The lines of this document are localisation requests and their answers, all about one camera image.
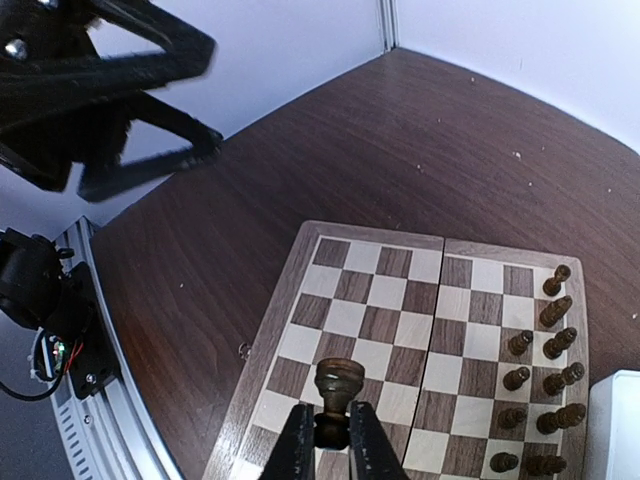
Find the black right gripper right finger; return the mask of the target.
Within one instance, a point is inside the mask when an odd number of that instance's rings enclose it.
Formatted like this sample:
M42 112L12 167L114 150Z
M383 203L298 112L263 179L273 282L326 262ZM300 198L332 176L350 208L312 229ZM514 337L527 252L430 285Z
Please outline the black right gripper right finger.
M351 403L349 436L350 479L408 479L370 403Z

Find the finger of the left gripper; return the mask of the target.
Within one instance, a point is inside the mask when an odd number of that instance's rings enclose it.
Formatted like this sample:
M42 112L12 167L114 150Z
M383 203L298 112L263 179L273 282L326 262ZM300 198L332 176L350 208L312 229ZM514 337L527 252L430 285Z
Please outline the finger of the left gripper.
M149 1L90 1L90 11L157 45L157 51L92 59L79 84L95 91L154 89L203 75L217 48L201 30Z
M98 134L97 151L84 163L77 190L90 203L106 201L171 173L206 165L220 152L221 133L149 94L134 94L100 108L106 124L94 130ZM135 120L168 131L190 146L122 164L121 154Z

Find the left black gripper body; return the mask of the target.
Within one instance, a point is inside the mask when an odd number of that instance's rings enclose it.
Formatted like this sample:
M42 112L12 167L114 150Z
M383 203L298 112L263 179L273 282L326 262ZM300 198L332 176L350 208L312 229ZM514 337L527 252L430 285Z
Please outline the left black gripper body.
M81 193L121 193L120 156L130 128L124 67L100 57L96 19L128 29L127 1L1 4L1 163L35 186L65 189L83 165Z

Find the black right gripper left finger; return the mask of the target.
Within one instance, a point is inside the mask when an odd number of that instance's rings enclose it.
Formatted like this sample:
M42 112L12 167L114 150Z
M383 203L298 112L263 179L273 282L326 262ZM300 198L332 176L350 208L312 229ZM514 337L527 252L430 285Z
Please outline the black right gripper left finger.
M315 478L314 409L295 405L274 445L260 480Z

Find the dark pawn piece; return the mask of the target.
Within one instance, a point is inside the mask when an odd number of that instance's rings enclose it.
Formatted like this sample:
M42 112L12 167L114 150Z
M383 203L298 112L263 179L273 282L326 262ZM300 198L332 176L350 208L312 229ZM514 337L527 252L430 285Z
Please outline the dark pawn piece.
M531 371L526 366L521 366L508 371L503 377L503 386L508 391L520 389L530 378Z
M510 430L523 424L527 419L527 410L523 407L510 407L502 410L498 414L498 427Z
M323 411L314 416L317 448L343 450L349 445L350 402L363 388L365 367L345 358L325 358L317 364L315 386Z
M515 470L518 465L518 456L509 452L496 453L491 457L489 463L490 469L495 473L505 473Z
M508 349L513 356L522 356L527 352L533 339L534 335L531 330L522 330L509 339Z

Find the dark chess king piece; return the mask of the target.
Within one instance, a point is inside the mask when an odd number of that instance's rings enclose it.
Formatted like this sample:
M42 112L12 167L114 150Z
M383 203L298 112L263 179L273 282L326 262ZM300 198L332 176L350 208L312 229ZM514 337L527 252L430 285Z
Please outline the dark chess king piece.
M550 435L557 430L578 426L586 417L587 408L582 403L571 403L556 411L540 415L536 421L537 430L543 435Z

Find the dark chess queen piece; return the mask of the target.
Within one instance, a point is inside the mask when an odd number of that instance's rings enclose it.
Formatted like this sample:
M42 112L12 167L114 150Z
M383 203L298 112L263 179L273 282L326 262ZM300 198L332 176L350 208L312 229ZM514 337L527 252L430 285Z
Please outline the dark chess queen piece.
M581 380L585 375L585 367L581 362L574 362L560 373L548 375L543 380L543 390L549 396L559 395L566 387Z

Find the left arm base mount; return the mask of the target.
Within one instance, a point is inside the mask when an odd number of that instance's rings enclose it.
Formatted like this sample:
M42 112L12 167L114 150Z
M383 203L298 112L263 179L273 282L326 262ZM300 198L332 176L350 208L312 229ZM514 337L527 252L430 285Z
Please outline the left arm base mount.
M66 368L75 396L93 396L120 373L120 366L104 325L97 290L86 262L78 263L62 277L61 296L44 323L46 334L40 339L45 348L32 354L32 373L40 381L52 381L54 371Z

